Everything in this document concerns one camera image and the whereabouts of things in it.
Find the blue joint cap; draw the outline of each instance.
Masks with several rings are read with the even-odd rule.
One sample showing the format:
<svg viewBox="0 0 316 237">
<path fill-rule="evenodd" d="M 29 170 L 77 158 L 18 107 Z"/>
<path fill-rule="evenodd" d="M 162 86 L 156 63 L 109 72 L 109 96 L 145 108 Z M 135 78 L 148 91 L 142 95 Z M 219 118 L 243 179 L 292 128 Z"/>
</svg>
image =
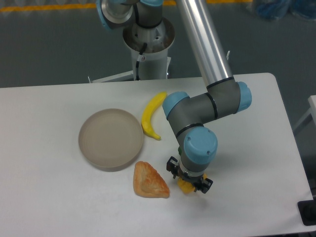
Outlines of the blue joint cap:
<svg viewBox="0 0 316 237">
<path fill-rule="evenodd" d="M 209 164 L 215 158 L 217 151 L 215 133 L 202 126 L 192 129 L 185 137 L 184 151 L 192 162 Z"/>
<path fill-rule="evenodd" d="M 97 11 L 99 14 L 99 18 L 101 20 L 102 26 L 107 29 L 108 31 L 111 30 L 111 28 L 109 27 L 108 23 L 106 22 L 106 20 L 104 19 L 103 13 L 102 13 L 102 6 L 101 6 L 101 1 L 102 0 L 97 0 L 97 2 L 95 3 L 97 6 Z"/>
<path fill-rule="evenodd" d="M 237 113 L 240 111 L 243 111 L 245 109 L 248 109 L 249 106 L 251 105 L 251 101 L 252 101 L 252 96 L 251 96 L 251 91 L 248 88 L 247 84 L 239 81 L 237 82 L 240 88 L 240 103 L 239 103 L 239 107 L 237 110 Z"/>
<path fill-rule="evenodd" d="M 163 0 L 140 0 L 140 2 L 147 6 L 161 6 L 163 4 Z"/>
<path fill-rule="evenodd" d="M 168 95 L 167 98 L 165 98 L 162 104 L 162 108 L 163 108 L 164 114 L 166 115 L 166 119 L 168 119 L 168 115 L 173 109 L 173 107 L 175 107 L 181 100 L 187 97 L 189 97 L 187 93 L 180 91 L 180 92 L 174 92 Z"/>
</svg>

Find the banana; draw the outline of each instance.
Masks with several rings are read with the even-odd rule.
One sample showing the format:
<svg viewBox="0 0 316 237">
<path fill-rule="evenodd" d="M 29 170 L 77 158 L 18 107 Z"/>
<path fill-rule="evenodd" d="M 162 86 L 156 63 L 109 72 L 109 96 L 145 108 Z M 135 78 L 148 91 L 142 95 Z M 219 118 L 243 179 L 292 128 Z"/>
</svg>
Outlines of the banana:
<svg viewBox="0 0 316 237">
<path fill-rule="evenodd" d="M 195 189 L 195 187 L 191 183 L 184 181 L 180 177 L 178 179 L 178 186 L 184 194 L 189 194 L 189 193 L 193 192 Z"/>
<path fill-rule="evenodd" d="M 160 105 L 162 105 L 166 97 L 167 97 L 167 92 L 164 91 L 164 92 L 158 93 L 147 104 L 142 115 L 142 128 L 143 128 L 144 133 L 149 137 L 155 138 L 156 140 L 160 140 L 161 137 L 155 133 L 151 124 L 151 119 L 152 119 L 153 113 L 158 109 Z"/>
</svg>

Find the yellow floor stripe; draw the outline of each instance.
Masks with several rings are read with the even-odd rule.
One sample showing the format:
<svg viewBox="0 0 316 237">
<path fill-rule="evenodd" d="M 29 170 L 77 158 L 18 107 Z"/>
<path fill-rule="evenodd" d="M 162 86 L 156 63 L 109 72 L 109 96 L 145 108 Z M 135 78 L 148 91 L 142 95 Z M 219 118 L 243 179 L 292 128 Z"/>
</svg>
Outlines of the yellow floor stripe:
<svg viewBox="0 0 316 237">
<path fill-rule="evenodd" d="M 206 0 L 207 3 L 234 3 L 234 2 L 251 2 L 252 0 Z M 165 6 L 176 5 L 174 0 L 165 0 Z M 7 6 L 0 9 L 0 12 L 9 11 L 44 11 L 44 10 L 65 10 L 65 9 L 85 9 L 96 8 L 94 3 L 88 4 L 65 4 L 65 5 L 44 5 L 44 6 Z"/>
<path fill-rule="evenodd" d="M 64 9 L 83 9 L 96 8 L 94 3 L 88 4 L 65 4 L 65 5 L 44 5 L 44 6 L 7 6 L 0 9 L 0 12 L 8 11 L 44 11 L 44 10 L 64 10 Z"/>
</svg>

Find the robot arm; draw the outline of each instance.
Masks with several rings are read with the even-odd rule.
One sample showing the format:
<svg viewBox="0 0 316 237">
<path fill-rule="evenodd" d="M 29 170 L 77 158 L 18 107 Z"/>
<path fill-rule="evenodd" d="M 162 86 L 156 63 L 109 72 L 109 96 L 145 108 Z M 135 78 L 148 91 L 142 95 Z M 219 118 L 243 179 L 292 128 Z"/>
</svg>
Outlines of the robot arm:
<svg viewBox="0 0 316 237">
<path fill-rule="evenodd" d="M 190 98 L 185 92 L 169 95 L 163 109 L 179 143 L 180 160 L 171 157 L 167 170 L 203 193 L 213 181 L 203 173 L 217 150 L 215 134 L 203 124 L 247 109 L 251 92 L 235 82 L 215 27 L 203 0 L 177 0 L 207 93 Z"/>
<path fill-rule="evenodd" d="M 251 104 L 251 92 L 236 82 L 229 68 L 204 0 L 176 0 L 190 44 L 207 88 L 207 93 L 190 98 L 185 92 L 169 95 L 163 109 L 179 143 L 180 160 L 171 157 L 167 170 L 173 177 L 192 183 L 206 193 L 212 185 L 203 173 L 217 151 L 215 134 L 203 125 L 235 114 Z M 142 79 L 166 78 L 167 49 L 174 30 L 162 17 L 162 0 L 98 0 L 101 21 L 108 28 L 127 26 L 123 31 L 132 55 L 143 55 Z M 132 59 L 138 75 L 139 59 Z"/>
</svg>

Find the beige plastic plate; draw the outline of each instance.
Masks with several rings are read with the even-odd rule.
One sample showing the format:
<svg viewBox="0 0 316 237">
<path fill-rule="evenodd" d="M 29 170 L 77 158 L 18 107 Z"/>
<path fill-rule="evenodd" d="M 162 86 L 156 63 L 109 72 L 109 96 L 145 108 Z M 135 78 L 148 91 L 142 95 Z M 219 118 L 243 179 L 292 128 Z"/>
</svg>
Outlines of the beige plastic plate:
<svg viewBox="0 0 316 237">
<path fill-rule="evenodd" d="M 82 125 L 79 146 L 93 165 L 105 171 L 129 166 L 143 145 L 143 130 L 129 112 L 107 109 L 93 114 Z"/>
</svg>

